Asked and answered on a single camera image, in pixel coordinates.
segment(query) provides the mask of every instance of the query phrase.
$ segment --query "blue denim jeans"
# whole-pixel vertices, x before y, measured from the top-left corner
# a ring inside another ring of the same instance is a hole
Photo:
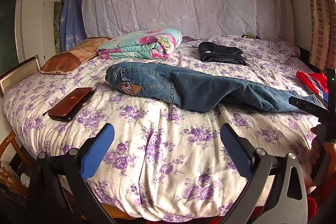
[[[165,64],[122,62],[109,67],[105,79],[129,95],[158,98],[181,109],[200,112],[208,112],[220,102],[271,112],[303,112],[288,103],[291,96],[320,105],[315,95],[304,97],[293,90],[277,90],[252,81]]]

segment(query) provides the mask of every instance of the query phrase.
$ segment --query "brown pillow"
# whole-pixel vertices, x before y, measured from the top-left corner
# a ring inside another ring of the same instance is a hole
[[[67,52],[54,55],[40,69],[40,73],[45,75],[66,75],[71,73],[81,64],[98,55],[97,48],[106,41],[108,37],[93,37],[85,39],[79,45]]]

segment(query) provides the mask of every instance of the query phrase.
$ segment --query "plaid curtain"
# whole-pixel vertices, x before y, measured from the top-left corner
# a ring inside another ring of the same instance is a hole
[[[310,0],[311,48],[309,62],[315,67],[336,68],[335,0]]]

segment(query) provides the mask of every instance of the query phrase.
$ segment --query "floral quilt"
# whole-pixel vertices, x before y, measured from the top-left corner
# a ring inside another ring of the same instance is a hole
[[[310,70],[297,58],[294,45],[237,36],[206,41],[242,49],[247,66],[202,63],[198,53],[201,41],[182,43],[165,60],[95,58],[68,75],[38,73],[21,81],[5,95],[4,113],[33,157],[41,151],[63,155],[95,136],[105,123],[113,124],[114,142],[88,180],[102,203],[152,221],[223,216],[246,179],[240,177],[221,143],[221,125],[230,123],[240,136],[271,155],[294,152],[309,174],[310,128],[318,123],[317,118],[260,112],[234,104],[219,104],[207,113],[192,112],[157,99],[129,96],[105,82],[109,66],[133,60],[187,67],[308,95],[295,73]],[[71,122],[42,115],[73,89],[87,86],[94,87],[95,93]],[[271,183],[269,180],[258,205],[264,204]]]

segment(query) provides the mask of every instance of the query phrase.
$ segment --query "metal screw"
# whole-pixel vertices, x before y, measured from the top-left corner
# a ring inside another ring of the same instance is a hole
[[[46,156],[46,153],[45,153],[45,152],[41,152],[41,153],[39,153],[39,155],[38,155],[39,159],[44,159],[45,156]]]
[[[71,148],[71,149],[69,150],[69,154],[72,155],[72,156],[76,155],[77,152],[78,152],[78,149],[77,149],[77,148]]]
[[[265,150],[263,150],[262,148],[257,148],[255,151],[256,151],[257,154],[260,155],[260,156],[263,156],[263,155],[266,154]]]
[[[296,159],[296,155],[292,152],[288,153],[288,157],[292,160],[295,160]]]

